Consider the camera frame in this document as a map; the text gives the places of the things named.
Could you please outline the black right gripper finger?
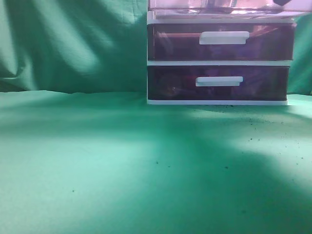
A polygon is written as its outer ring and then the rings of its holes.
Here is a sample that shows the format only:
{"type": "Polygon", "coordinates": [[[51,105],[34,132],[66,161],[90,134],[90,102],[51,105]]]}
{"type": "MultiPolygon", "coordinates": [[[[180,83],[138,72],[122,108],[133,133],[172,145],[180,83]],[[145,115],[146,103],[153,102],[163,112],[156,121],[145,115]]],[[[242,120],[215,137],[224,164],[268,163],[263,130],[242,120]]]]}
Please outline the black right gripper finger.
{"type": "Polygon", "coordinates": [[[291,0],[273,0],[274,4],[277,4],[277,5],[286,5],[290,1],[291,0]]]}

